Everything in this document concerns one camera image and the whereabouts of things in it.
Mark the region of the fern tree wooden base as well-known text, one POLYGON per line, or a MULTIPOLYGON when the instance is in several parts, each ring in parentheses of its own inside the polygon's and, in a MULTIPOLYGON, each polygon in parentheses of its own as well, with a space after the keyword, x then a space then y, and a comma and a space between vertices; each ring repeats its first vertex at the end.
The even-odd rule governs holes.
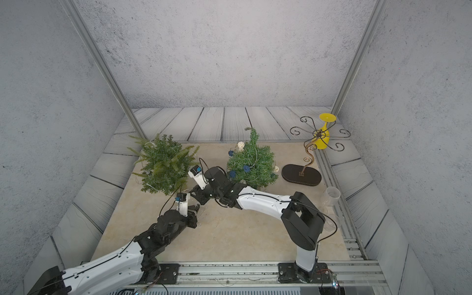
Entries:
POLYGON ((143 192, 170 196, 185 187, 188 171, 197 164, 198 146, 184 147, 171 135, 158 134, 153 140, 131 138, 141 146, 140 151, 132 147, 129 150, 138 156, 135 164, 141 168, 134 175, 141 178, 143 192))

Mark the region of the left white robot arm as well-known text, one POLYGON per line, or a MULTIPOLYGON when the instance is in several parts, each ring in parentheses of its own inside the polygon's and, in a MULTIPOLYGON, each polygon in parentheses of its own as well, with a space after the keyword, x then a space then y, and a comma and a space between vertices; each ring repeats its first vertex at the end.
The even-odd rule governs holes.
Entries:
POLYGON ((46 270, 28 292, 30 295, 105 295, 120 287, 157 275, 156 256, 187 227, 197 226, 200 205, 192 205, 186 216, 168 210, 148 230, 128 244, 78 267, 46 270))

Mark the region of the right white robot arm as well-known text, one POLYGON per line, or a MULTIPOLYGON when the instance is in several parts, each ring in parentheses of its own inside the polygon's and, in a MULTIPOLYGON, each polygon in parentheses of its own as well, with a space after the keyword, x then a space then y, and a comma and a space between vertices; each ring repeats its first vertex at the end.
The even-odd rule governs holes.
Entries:
POLYGON ((203 170, 195 165, 188 176, 196 182, 190 194, 201 205, 215 199, 225 208, 256 211, 280 220, 297 246, 295 271, 300 280, 309 282, 315 271, 321 270, 317 258, 320 235, 326 220, 332 218, 322 213, 306 195, 262 192, 231 181, 220 167, 203 170))

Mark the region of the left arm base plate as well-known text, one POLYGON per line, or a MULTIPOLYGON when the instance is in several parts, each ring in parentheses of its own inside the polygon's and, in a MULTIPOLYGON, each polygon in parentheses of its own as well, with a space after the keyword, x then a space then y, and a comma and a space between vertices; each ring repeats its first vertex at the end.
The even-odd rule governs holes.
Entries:
POLYGON ((143 276, 140 284, 148 285, 174 285, 177 283, 180 264, 178 263, 158 263, 153 258, 142 263, 143 276))

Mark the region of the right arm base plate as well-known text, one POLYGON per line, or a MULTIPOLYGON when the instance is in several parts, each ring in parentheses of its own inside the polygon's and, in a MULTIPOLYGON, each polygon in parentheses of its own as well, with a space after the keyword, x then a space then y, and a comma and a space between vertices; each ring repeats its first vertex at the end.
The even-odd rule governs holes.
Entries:
POLYGON ((279 263, 278 272, 280 283, 329 284, 332 282, 331 271, 325 263, 316 263, 311 271, 301 269, 296 263, 279 263))

